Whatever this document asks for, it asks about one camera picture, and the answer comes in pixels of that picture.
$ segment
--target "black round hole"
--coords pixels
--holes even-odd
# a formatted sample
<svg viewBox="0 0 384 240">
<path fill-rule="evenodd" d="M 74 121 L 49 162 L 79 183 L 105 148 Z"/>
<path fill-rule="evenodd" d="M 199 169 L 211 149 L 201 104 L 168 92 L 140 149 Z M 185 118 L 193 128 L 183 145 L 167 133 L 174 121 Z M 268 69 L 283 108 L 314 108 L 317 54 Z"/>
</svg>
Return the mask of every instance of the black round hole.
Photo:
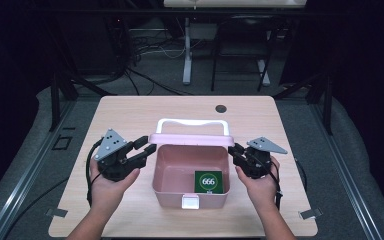
<svg viewBox="0 0 384 240">
<path fill-rule="evenodd" d="M 218 113 L 224 113 L 224 112 L 227 111 L 227 108 L 226 108 L 226 106 L 224 106 L 224 105 L 217 105 L 217 106 L 216 106 L 216 111 L 217 111 Z"/>
</svg>

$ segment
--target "green card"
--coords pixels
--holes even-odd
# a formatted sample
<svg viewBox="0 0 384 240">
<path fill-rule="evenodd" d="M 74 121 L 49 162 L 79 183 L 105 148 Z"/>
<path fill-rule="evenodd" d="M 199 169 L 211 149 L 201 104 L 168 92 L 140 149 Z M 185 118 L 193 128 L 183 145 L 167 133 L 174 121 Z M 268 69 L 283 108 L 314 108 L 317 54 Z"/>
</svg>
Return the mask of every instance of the green card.
<svg viewBox="0 0 384 240">
<path fill-rule="evenodd" d="M 221 171 L 195 171 L 195 192 L 208 194 L 223 193 Z"/>
</svg>

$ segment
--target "pink plastic basket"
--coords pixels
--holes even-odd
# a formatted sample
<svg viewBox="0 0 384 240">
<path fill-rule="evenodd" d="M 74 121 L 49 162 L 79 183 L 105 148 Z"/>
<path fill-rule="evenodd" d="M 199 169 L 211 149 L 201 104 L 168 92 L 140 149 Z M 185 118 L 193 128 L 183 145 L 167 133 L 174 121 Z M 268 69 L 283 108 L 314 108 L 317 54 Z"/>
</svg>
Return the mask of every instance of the pink plastic basket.
<svg viewBox="0 0 384 240">
<path fill-rule="evenodd" d="M 164 134 L 162 126 L 222 124 L 223 135 Z M 152 186 L 163 207 L 200 209 L 223 207 L 230 190 L 227 146 L 234 141 L 222 120 L 161 119 L 150 143 L 159 144 Z M 195 171 L 221 171 L 223 194 L 194 193 Z"/>
</svg>

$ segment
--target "white basket handle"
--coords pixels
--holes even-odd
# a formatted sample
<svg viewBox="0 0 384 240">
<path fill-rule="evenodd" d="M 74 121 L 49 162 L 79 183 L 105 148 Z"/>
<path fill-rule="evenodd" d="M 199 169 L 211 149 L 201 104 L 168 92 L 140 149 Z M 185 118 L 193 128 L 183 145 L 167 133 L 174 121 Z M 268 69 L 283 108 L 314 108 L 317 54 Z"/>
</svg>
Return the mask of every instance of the white basket handle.
<svg viewBox="0 0 384 240">
<path fill-rule="evenodd" d="M 156 133 L 161 133 L 163 124 L 165 122 L 175 122 L 188 126 L 202 126 L 207 124 L 222 124 L 224 136 L 230 136 L 229 125 L 224 120 L 192 120 L 192 119 L 174 119 L 174 118 L 162 118 L 158 121 Z"/>
</svg>

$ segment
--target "tabletop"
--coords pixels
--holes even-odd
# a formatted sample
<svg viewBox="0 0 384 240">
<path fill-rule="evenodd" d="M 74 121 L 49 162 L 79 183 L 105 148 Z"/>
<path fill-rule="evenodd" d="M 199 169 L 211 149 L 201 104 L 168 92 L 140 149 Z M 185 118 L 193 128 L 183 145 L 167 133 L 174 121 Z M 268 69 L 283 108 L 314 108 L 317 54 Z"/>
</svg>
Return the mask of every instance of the tabletop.
<svg viewBox="0 0 384 240">
<path fill-rule="evenodd" d="M 223 106 L 225 112 L 217 111 Z M 272 153 L 281 164 L 283 191 L 280 212 L 296 236 L 314 236 L 314 219 L 303 220 L 299 212 L 311 207 L 304 191 L 275 101 L 268 96 L 108 96 L 98 105 L 88 133 L 64 190 L 59 209 L 49 228 L 52 237 L 65 237 L 89 210 L 86 201 L 85 165 L 87 155 L 109 128 L 124 139 L 155 133 L 162 118 L 224 120 L 234 141 L 246 146 L 248 140 L 264 136 L 284 148 L 287 154 Z M 183 128 L 170 131 L 183 132 Z M 191 128 L 186 134 L 220 134 L 216 125 Z M 126 191 L 123 200 L 106 225 L 103 237 L 258 237 L 264 230 L 249 200 L 246 188 L 237 177 L 229 156 L 230 191 L 222 208 L 186 210 L 161 207 L 152 187 L 157 154 L 148 157 L 146 167 Z"/>
<path fill-rule="evenodd" d="M 165 7 L 303 8 L 307 0 L 164 0 Z"/>
</svg>

